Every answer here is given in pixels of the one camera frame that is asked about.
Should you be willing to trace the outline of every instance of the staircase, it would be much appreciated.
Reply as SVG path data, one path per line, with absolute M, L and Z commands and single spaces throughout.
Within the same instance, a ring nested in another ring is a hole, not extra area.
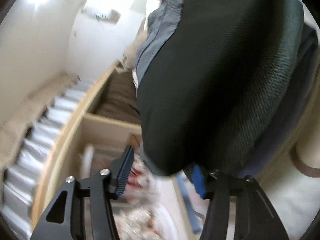
M 31 237 L 29 212 L 33 193 L 50 148 L 92 83 L 91 80 L 79 80 L 56 96 L 43 116 L 28 130 L 16 163 L 6 169 L 1 213 L 20 240 Z

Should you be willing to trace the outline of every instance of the gray fabric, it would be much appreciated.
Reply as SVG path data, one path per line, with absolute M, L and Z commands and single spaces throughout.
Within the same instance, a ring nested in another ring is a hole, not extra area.
M 136 72 L 138 84 L 152 59 L 175 32 L 181 19 L 184 0 L 161 0 L 160 7 L 148 18 L 148 36 L 137 51 Z

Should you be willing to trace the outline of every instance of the stair step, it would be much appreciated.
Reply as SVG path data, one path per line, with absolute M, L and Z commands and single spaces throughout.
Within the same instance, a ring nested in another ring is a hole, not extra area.
M 61 123 L 58 123 L 58 122 L 49 120 L 48 118 L 46 118 L 46 117 L 44 117 L 44 116 L 41 117 L 38 122 L 39 122 L 39 123 L 46 124 L 46 125 L 54 126 L 54 127 L 58 128 L 58 129 L 61 129 L 61 126 L 62 126 Z
M 2 216 L 8 226 L 14 233 L 16 233 L 21 239 L 29 240 L 31 237 L 31 226 L 29 220 L 25 221 L 12 211 L 7 205 L 4 205 L 1 210 Z
M 19 217 L 28 221 L 29 208 L 32 205 L 31 195 L 6 182 L 3 188 L 3 202 Z
M 67 89 L 64 93 L 65 97 L 71 98 L 76 101 L 80 101 L 84 97 L 85 92 L 74 89 Z
M 47 148 L 50 148 L 54 143 L 54 138 L 45 132 L 41 132 L 39 128 L 32 127 L 26 136 L 27 139 L 35 141 Z
M 11 183 L 22 192 L 32 195 L 37 177 L 35 173 L 15 164 L 7 168 L 6 183 Z
M 67 97 L 55 97 L 53 101 L 53 107 L 67 110 L 67 111 L 74 111 L 78 105 L 78 101 L 72 100 Z
M 71 115 L 70 111 L 65 111 L 61 109 L 56 109 L 53 107 L 48 107 L 47 111 L 45 111 L 44 116 L 49 120 L 58 123 L 66 123 Z
M 43 163 L 23 148 L 20 149 L 17 164 L 35 174 L 39 174 L 43 168 Z
M 59 128 L 40 122 L 35 122 L 32 129 L 35 133 L 45 134 L 53 139 L 56 138 L 56 136 L 60 133 Z
M 90 86 L 91 85 L 78 82 L 77 84 L 73 85 L 70 89 L 86 92 Z
M 50 147 L 26 138 L 23 140 L 22 148 L 27 150 L 31 155 L 34 156 L 36 160 L 39 160 L 40 162 L 44 162 L 46 160 L 50 151 Z
M 92 85 L 94 83 L 94 79 L 89 79 L 89 78 L 80 78 L 78 81 L 78 84 L 87 84 L 87 85 Z

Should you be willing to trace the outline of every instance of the metal screw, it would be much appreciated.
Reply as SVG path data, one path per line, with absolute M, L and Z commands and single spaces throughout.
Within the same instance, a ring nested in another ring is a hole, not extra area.
M 218 179 L 217 176 L 219 175 L 220 171 L 215 169 L 212 172 L 210 172 L 210 176 L 213 177 L 214 179 Z
M 100 175 L 108 175 L 110 171 L 108 169 L 103 169 L 100 171 Z
M 254 177 L 252 177 L 252 176 L 247 176 L 247 178 L 245 179 L 245 181 L 247 181 L 247 182 L 254 182 Z
M 71 183 L 75 181 L 75 177 L 74 176 L 69 176 L 66 178 L 66 182 Z

